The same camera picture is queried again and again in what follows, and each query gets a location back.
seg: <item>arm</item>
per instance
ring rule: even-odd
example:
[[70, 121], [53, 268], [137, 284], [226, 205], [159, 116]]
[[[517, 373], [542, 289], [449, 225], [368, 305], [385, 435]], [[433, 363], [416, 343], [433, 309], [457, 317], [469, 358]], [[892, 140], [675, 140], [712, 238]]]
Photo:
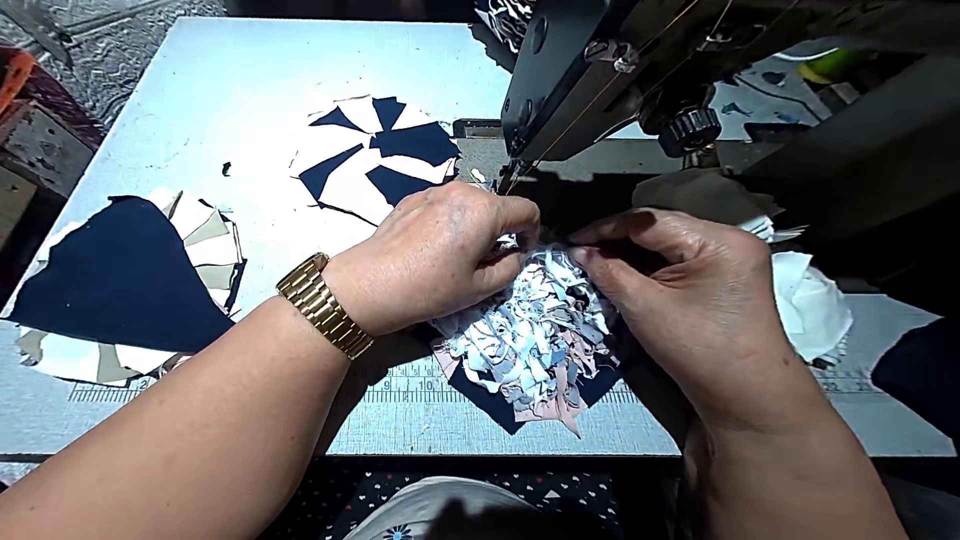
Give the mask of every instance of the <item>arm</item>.
[[[539, 211], [452, 183], [412, 195], [324, 279], [372, 335], [468, 307], [519, 272], [480, 264]], [[0, 495], [5, 538], [254, 538], [290, 499], [348, 360], [274, 297]]]
[[595, 247], [571, 255], [702, 421], [684, 457], [707, 536], [906, 538], [870, 459], [786, 339], [766, 245], [650, 209], [571, 236], [581, 244], [621, 238], [670, 266], [646, 277]]

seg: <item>hand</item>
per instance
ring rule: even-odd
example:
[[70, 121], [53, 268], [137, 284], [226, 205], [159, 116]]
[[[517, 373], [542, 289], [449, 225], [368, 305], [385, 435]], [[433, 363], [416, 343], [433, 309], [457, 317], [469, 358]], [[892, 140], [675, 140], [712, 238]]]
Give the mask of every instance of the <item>hand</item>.
[[[823, 401], [780, 324], [766, 244], [735, 227], [658, 209], [634, 209], [570, 236], [578, 244], [622, 238], [671, 265], [646, 277], [595, 247], [570, 254], [708, 427], [779, 428], [810, 400]], [[792, 396], [803, 404], [785, 410]]]
[[[330, 261], [324, 280], [360, 328], [381, 335], [501, 290], [519, 274], [539, 230], [533, 202], [451, 182], [400, 201], [373, 236]], [[486, 260], [505, 233], [516, 233], [520, 249]]]

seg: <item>left hand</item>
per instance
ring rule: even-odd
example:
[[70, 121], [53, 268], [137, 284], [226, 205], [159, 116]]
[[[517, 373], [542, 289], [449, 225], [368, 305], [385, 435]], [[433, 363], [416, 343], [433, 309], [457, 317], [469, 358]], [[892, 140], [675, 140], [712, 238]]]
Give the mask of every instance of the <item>left hand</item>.
[[[400, 201], [373, 236], [330, 261], [324, 280], [361, 329], [382, 335], [503, 289], [539, 230], [532, 201], [451, 182]], [[481, 262], [505, 233], [516, 233], [520, 249]]]

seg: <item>orange object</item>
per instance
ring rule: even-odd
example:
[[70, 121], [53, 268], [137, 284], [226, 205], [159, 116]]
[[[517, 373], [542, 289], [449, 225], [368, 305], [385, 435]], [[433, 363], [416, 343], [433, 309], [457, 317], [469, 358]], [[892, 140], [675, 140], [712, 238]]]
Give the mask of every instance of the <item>orange object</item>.
[[33, 55], [26, 51], [17, 51], [7, 61], [7, 73], [3, 78], [3, 86], [0, 86], [0, 114], [3, 114], [27, 84], [27, 79], [30, 79], [30, 74], [34, 71], [34, 64]]

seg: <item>gold watch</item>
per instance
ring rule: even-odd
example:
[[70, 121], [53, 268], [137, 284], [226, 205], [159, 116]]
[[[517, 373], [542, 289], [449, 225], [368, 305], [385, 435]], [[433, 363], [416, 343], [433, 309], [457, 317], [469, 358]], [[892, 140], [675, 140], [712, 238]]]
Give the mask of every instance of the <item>gold watch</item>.
[[303, 313], [310, 324], [351, 361], [373, 344], [373, 338], [354, 323], [326, 286], [323, 272], [330, 258], [311, 256], [276, 284], [276, 290]]

